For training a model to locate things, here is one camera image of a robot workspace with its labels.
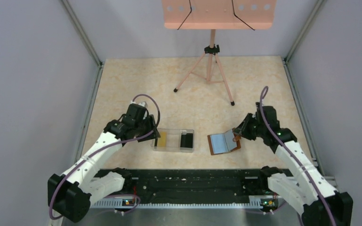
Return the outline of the clear acrylic card box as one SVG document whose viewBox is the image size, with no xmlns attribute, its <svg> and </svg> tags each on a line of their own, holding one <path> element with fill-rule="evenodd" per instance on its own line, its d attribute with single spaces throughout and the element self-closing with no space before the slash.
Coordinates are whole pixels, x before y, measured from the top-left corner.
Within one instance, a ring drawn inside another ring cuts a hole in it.
<svg viewBox="0 0 362 226">
<path fill-rule="evenodd" d="M 154 140 L 151 142 L 151 148 L 154 151 L 160 152 L 177 152 L 177 153 L 192 153 L 194 151 L 194 139 L 193 139 L 193 148 L 181 148 L 180 141 L 182 133 L 193 133 L 195 137 L 195 132 L 193 129 L 161 129 L 159 128 L 158 131 L 166 132 L 167 133 L 167 141 L 166 147 L 158 147 L 154 148 Z"/>
</svg>

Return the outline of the brown leather card holder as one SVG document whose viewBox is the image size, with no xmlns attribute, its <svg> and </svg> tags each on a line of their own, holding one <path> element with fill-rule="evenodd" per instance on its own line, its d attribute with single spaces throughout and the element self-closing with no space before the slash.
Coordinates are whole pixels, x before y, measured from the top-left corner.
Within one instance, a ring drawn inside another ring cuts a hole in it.
<svg viewBox="0 0 362 226">
<path fill-rule="evenodd" d="M 211 155 L 231 153 L 241 148 L 241 137 L 236 135 L 233 129 L 224 133 L 208 135 L 207 139 Z"/>
</svg>

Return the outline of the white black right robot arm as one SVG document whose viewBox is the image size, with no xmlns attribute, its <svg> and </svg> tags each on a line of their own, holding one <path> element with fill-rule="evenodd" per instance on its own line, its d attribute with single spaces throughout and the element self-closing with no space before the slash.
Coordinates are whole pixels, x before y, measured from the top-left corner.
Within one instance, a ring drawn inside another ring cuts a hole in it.
<svg viewBox="0 0 362 226">
<path fill-rule="evenodd" d="M 295 181 L 277 167 L 260 170 L 257 187 L 263 194 L 280 195 L 300 217 L 303 226 L 349 226 L 353 199 L 338 191 L 305 155 L 297 137 L 282 128 L 273 106 L 256 103 L 256 113 L 248 113 L 232 132 L 247 140 L 261 138 L 263 143 L 282 160 Z"/>
</svg>

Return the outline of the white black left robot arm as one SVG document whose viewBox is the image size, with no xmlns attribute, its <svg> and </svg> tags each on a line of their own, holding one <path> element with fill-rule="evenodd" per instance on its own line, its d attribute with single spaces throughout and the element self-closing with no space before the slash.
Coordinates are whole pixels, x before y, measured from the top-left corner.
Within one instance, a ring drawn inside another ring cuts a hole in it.
<svg viewBox="0 0 362 226">
<path fill-rule="evenodd" d="M 76 163 L 48 179 L 50 218 L 65 217 L 76 223 L 97 201 L 114 192 L 128 194 L 132 181 L 122 174 L 109 172 L 99 179 L 94 179 L 95 175 L 126 143 L 147 141 L 158 135 L 155 118 L 148 112 L 147 103 L 132 101 L 120 119 L 107 123 L 93 146 Z"/>
</svg>

